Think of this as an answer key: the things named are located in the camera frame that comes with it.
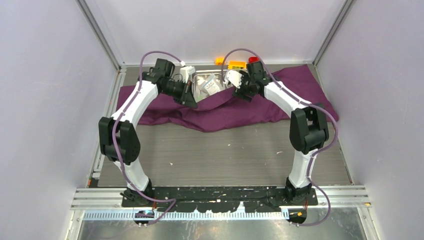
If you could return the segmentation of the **orange yellow toy block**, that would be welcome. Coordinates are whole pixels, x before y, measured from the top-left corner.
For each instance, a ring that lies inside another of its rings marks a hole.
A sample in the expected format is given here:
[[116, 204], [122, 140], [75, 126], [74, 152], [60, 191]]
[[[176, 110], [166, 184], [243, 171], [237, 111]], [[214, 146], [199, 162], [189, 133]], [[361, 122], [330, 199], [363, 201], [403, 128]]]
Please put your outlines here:
[[243, 70], [246, 69], [247, 67], [247, 63], [244, 61], [235, 61], [235, 60], [230, 60], [228, 62], [228, 69], [229, 70]]

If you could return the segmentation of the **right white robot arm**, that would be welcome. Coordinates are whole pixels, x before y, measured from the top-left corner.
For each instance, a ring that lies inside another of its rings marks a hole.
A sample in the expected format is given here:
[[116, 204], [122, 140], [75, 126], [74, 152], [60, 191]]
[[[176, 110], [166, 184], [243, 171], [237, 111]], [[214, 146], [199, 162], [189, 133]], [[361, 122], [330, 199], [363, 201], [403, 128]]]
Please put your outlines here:
[[313, 105], [294, 93], [273, 74], [268, 74], [260, 61], [247, 64], [246, 70], [228, 70], [224, 80], [234, 86], [235, 97], [250, 102], [260, 95], [289, 116], [289, 140], [295, 152], [283, 195], [291, 205], [299, 205], [312, 191], [315, 160], [329, 139], [327, 116], [321, 111], [322, 106]]

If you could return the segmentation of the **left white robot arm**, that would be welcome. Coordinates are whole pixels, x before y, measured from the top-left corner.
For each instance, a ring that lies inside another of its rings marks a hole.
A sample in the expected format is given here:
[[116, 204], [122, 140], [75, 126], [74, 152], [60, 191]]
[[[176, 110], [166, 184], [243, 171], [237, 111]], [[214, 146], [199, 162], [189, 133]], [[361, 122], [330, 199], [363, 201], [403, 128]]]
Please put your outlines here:
[[122, 192], [125, 201], [135, 206], [148, 207], [154, 201], [152, 181], [145, 174], [139, 160], [141, 144], [136, 127], [147, 107], [159, 95], [167, 95], [180, 105], [197, 108], [192, 80], [196, 69], [181, 62], [180, 79], [173, 78], [175, 65], [158, 58], [153, 67], [143, 71], [124, 104], [110, 117], [98, 122], [99, 146], [121, 171], [127, 188]]

